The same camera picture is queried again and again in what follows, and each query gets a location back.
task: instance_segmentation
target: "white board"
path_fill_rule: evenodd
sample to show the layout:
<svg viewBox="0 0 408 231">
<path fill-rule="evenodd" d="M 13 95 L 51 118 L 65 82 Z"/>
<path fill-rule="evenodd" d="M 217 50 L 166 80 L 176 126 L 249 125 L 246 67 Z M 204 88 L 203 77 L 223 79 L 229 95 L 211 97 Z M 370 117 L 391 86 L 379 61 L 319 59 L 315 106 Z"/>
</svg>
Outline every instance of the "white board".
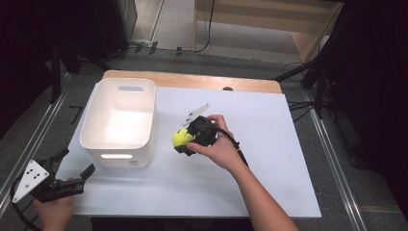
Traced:
<svg viewBox="0 0 408 231">
<path fill-rule="evenodd" d="M 57 173 L 78 177 L 94 163 L 85 192 L 75 196 L 75 215 L 131 217 L 247 217 L 233 177 L 205 156 L 177 153 L 172 135 L 189 111 L 225 116 L 250 169 L 293 218 L 320 218 L 302 150 L 284 94 L 157 88 L 155 153 L 144 168 L 106 168 L 79 143 L 85 114 Z"/>
</svg>

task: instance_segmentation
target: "black wire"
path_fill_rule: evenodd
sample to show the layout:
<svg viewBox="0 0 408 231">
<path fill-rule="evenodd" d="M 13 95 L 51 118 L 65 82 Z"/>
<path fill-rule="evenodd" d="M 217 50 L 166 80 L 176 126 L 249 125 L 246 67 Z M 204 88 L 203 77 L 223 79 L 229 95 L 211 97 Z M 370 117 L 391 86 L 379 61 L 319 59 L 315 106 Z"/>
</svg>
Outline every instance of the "black wire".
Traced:
<svg viewBox="0 0 408 231">
<path fill-rule="evenodd" d="M 197 127 L 197 128 L 198 129 L 203 129 L 203 128 L 204 129 L 205 128 L 216 129 L 218 132 L 225 135 L 225 137 L 227 137 L 230 140 L 230 142 L 234 145 L 234 147 L 237 149 L 238 154 L 240 155 L 241 160 L 243 161 L 243 163 L 246 164 L 249 167 L 248 162 L 246 161 L 245 156 L 243 156 L 243 153 L 241 151 L 240 143 L 235 141 L 234 138 L 232 138 L 231 135 L 227 131 L 223 130 L 222 128 L 215 127 L 215 126 L 201 126 L 201 127 Z"/>
<path fill-rule="evenodd" d="M 197 50 L 197 51 L 193 51 L 193 50 L 174 50 L 174 49 L 165 49 L 165 48 L 154 48 L 154 49 L 155 49 L 155 50 L 161 50 L 161 51 L 169 51 L 169 52 L 187 52 L 187 53 L 200 53 L 200 52 L 204 51 L 204 50 L 208 47 L 208 45 L 210 44 L 210 40 L 211 40 L 211 25 L 212 25 L 212 22 L 213 22 L 213 14 L 214 14 L 214 4 L 215 4 L 215 2 L 216 2 L 216 0 L 213 0 L 213 5 L 212 5 L 212 7 L 211 7 L 210 22 L 209 22 L 209 25 L 208 25 L 208 33 L 207 33 L 207 35 L 208 35 L 207 43 L 205 44 L 205 46 L 204 46 L 202 49 Z M 129 48 L 129 49 L 125 50 L 125 51 L 121 51 L 121 52 L 115 53 L 114 55 L 119 55 L 119 54 L 121 54 L 121 53 L 125 53 L 125 52 L 127 52 L 127 51 L 134 50 L 134 49 L 136 49 L 137 47 Z M 144 45 L 142 45 L 141 48 L 151 49 L 150 46 L 144 46 Z"/>
<path fill-rule="evenodd" d="M 312 110 L 313 108 L 309 108 L 306 112 L 304 112 L 302 115 L 300 115 L 298 118 L 293 120 L 293 123 L 297 122 L 298 120 L 300 120 L 302 117 L 304 117 L 307 113 L 309 113 L 310 110 Z"/>
<path fill-rule="evenodd" d="M 210 14 L 210 23 L 208 25 L 208 39 L 207 39 L 207 44 L 205 44 L 205 46 L 198 51 L 194 51 L 194 53 L 199 53 L 203 50 L 205 50 L 208 46 L 208 44 L 210 44 L 210 39 L 211 39 L 211 24 L 213 22 L 213 12 L 214 12 L 214 4 L 215 4 L 216 0 L 213 0 L 213 6 L 211 7 L 211 14 Z"/>
<path fill-rule="evenodd" d="M 290 64 L 300 64 L 300 65 L 303 67 L 302 63 L 299 63 L 299 62 L 288 63 L 288 64 L 285 64 L 285 65 L 282 67 L 282 74 L 285 74 L 285 68 L 286 68 L 288 65 L 290 65 Z M 288 80 L 291 81 L 291 82 L 299 83 L 298 81 L 292 80 L 291 78 L 288 78 Z"/>
<path fill-rule="evenodd" d="M 240 149 L 240 143 L 235 141 L 234 138 L 232 138 L 231 135 L 227 131 L 225 131 L 225 130 L 223 130 L 221 128 L 218 128 L 218 127 L 217 127 L 217 130 L 220 133 L 222 133 L 223 135 L 225 135 L 231 141 L 231 143 L 234 144 L 235 148 L 238 151 L 238 154 L 240 154 L 241 160 L 243 161 L 244 164 L 246 164 L 249 167 L 248 162 L 246 161 L 245 156 L 243 156 L 243 153 L 242 153 L 242 151 Z"/>
<path fill-rule="evenodd" d="M 17 182 L 21 180 L 21 178 L 23 177 L 23 174 L 24 174 L 24 172 L 21 173 L 20 175 L 18 175 L 17 178 L 15 178 L 15 180 L 13 181 L 13 184 L 10 187 L 10 199 L 12 200 L 12 205 L 13 205 L 13 208 L 14 208 L 15 212 L 18 214 L 18 216 L 24 222 L 24 224 L 27 225 L 29 228 L 31 228 L 34 231 L 41 231 L 41 229 L 39 229 L 36 225 L 34 225 L 29 220 L 27 220 L 27 218 L 23 215 L 23 213 L 18 208 L 17 203 L 13 202 L 13 198 L 14 198 L 14 195 L 15 195 L 15 186 L 17 185 Z"/>
</svg>

